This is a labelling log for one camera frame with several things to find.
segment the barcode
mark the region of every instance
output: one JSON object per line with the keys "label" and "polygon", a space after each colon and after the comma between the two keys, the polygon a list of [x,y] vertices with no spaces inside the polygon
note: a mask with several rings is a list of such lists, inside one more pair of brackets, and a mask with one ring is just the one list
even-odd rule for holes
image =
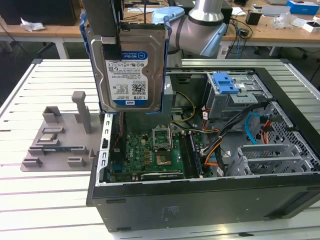
{"label": "barcode", "polygon": [[132,95],[146,95],[146,85],[145,84],[133,84],[132,85]]}

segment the hard drive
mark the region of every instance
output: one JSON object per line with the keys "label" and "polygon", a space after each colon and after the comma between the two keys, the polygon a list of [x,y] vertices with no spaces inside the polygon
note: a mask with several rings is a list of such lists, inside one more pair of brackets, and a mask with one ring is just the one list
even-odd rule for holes
{"label": "hard drive", "polygon": [[158,112],[165,77],[165,27],[127,25],[119,33],[122,60],[106,60],[101,37],[86,28],[101,111]]}

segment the blue drive bay latch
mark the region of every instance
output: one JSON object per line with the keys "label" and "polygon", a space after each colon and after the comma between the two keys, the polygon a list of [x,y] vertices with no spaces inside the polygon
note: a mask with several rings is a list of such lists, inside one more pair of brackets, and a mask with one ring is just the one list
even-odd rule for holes
{"label": "blue drive bay latch", "polygon": [[226,72],[215,72],[212,76],[220,94],[237,94],[239,92]]}

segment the motherboard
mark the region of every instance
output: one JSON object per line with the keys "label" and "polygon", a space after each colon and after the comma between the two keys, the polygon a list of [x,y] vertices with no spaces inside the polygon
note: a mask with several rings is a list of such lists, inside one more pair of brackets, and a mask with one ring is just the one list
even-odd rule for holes
{"label": "motherboard", "polygon": [[200,149],[204,147],[199,133],[173,133],[155,128],[149,134],[128,134],[123,162],[113,161],[111,181],[125,182],[186,179],[200,177]]}

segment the floor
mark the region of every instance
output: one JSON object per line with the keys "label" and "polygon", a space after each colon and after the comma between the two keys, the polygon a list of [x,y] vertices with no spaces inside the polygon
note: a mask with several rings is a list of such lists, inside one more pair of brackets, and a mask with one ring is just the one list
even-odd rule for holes
{"label": "floor", "polygon": [[[13,52],[7,53],[0,48],[0,105],[6,100],[17,82],[25,73],[33,59],[39,58],[37,52],[43,47],[41,42],[20,42],[20,45],[27,51],[28,55],[14,42],[11,43]],[[83,43],[69,43],[67,49],[71,59],[87,59]],[[267,47],[260,47],[259,53],[255,54],[255,47],[246,46],[242,59],[270,59]],[[318,49],[307,49],[309,52],[316,52]],[[283,48],[281,55],[283,59],[288,59],[308,80],[312,77],[319,66],[320,51],[317,53],[307,53],[303,58],[301,50],[293,47]],[[42,54],[43,59],[59,59],[55,46]],[[235,59],[236,55],[230,53],[228,59]],[[315,87],[320,86],[320,71],[314,76],[312,83]]]}

